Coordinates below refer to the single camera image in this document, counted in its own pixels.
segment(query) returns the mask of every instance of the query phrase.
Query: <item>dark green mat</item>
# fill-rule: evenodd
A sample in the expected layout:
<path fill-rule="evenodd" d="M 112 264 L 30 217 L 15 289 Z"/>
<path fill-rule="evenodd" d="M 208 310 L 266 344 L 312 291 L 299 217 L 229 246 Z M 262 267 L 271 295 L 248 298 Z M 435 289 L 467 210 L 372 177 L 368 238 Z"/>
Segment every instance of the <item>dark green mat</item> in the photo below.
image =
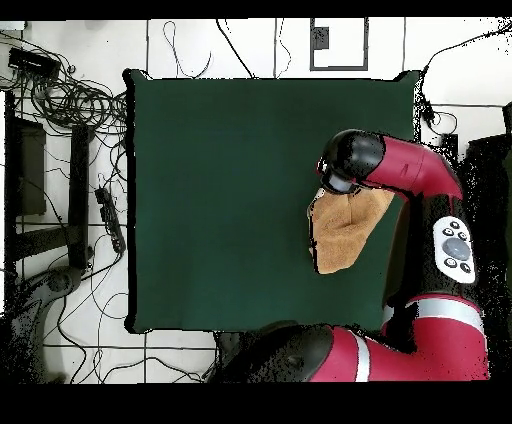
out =
<path fill-rule="evenodd" d="M 401 200 L 354 266 L 323 276 L 308 252 L 306 209 L 319 188 L 315 163 L 338 131 L 413 138 L 418 77 L 147 80 L 126 71 L 129 224 L 136 219 L 126 327 L 240 331 L 294 319 L 378 328 Z"/>

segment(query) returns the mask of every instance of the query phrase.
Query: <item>black metal frame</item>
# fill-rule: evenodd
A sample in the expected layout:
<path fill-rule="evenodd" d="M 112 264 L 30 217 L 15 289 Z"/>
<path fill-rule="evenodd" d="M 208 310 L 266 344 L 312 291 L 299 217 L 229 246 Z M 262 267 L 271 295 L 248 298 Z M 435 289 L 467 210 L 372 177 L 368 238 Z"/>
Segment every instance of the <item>black metal frame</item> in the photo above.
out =
<path fill-rule="evenodd" d="M 21 175 L 16 158 L 17 134 L 15 130 L 15 98 L 6 93 L 5 135 L 5 258 L 6 306 L 9 293 L 15 288 L 16 261 L 58 247 L 68 246 L 69 266 L 85 270 L 90 257 L 88 251 L 89 222 L 89 143 L 94 131 L 86 126 L 75 126 L 71 135 L 68 224 L 37 231 L 16 233 L 16 199 Z"/>

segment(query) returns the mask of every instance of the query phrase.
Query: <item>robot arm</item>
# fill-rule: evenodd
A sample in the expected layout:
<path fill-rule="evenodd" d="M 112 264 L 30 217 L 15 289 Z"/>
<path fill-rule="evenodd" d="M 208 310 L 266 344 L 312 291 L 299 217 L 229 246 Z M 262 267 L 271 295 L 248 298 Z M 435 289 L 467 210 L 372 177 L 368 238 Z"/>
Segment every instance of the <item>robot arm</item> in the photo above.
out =
<path fill-rule="evenodd" d="M 385 342 L 292 325 L 262 336 L 210 381 L 487 379 L 471 234 L 449 164 L 421 145 L 348 130 L 327 143 L 317 171 L 333 193 L 361 186 L 404 199 L 383 297 Z"/>

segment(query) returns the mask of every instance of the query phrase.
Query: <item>round gray button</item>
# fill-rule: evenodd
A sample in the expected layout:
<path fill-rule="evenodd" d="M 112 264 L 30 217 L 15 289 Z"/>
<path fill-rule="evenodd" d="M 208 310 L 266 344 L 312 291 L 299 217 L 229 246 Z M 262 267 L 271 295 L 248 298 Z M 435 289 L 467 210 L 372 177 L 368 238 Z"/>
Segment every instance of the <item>round gray button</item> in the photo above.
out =
<path fill-rule="evenodd" d="M 443 243 L 443 251 L 452 258 L 465 261 L 471 255 L 468 245 L 459 238 L 449 238 Z"/>
<path fill-rule="evenodd" d="M 469 265 L 464 262 L 460 264 L 460 268 L 467 274 L 471 272 L 471 268 L 469 267 Z"/>

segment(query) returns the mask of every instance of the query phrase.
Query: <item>brown towel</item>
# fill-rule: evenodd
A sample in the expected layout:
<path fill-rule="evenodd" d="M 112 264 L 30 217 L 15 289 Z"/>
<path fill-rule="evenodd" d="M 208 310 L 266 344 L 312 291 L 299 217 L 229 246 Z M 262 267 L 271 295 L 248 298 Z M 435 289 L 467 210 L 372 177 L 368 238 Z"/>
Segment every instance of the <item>brown towel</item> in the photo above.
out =
<path fill-rule="evenodd" d="M 361 189 L 357 194 L 331 194 L 320 189 L 308 208 L 310 253 L 315 258 L 316 250 L 318 273 L 350 267 L 391 200 L 393 193 L 381 189 Z"/>

